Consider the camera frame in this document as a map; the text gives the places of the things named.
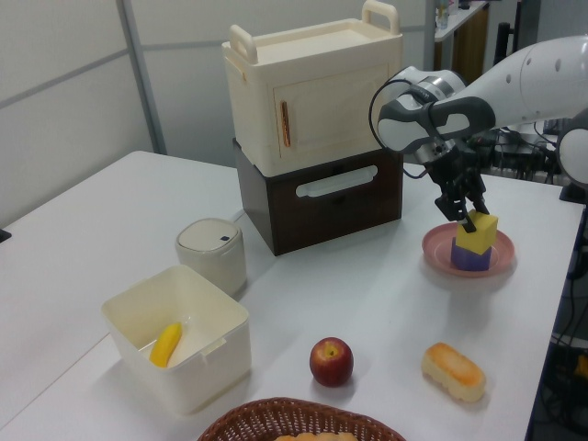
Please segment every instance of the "white wall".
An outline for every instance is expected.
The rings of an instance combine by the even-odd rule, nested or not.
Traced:
[[[541,0],[537,41],[588,34],[586,0]]]
[[[151,150],[115,0],[0,0],[0,227]]]
[[[390,0],[401,13],[406,63],[425,63],[425,10],[434,0]],[[231,102],[221,44],[250,34],[361,18],[363,0],[125,0],[160,138],[168,154],[234,165]],[[434,19],[434,9],[430,9]],[[431,64],[434,28],[430,42]]]

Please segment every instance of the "bottle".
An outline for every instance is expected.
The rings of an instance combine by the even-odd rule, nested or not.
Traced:
[[[437,27],[447,29],[449,17],[449,0],[437,0]]]

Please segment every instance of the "purple block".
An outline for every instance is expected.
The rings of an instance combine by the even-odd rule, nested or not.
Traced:
[[[451,242],[451,263],[462,271],[487,271],[490,267],[492,247],[484,254],[474,253],[456,245],[456,238]]]

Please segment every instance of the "red apple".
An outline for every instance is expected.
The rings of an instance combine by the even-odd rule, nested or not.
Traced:
[[[311,350],[311,372],[323,386],[343,385],[353,372],[351,348],[336,337],[323,338]]]

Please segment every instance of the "stacked blocks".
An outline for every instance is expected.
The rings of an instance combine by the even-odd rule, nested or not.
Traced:
[[[476,210],[470,211],[469,217],[476,231],[467,233],[458,225],[458,234],[451,244],[451,263],[462,271],[486,271],[496,241],[498,218]]]

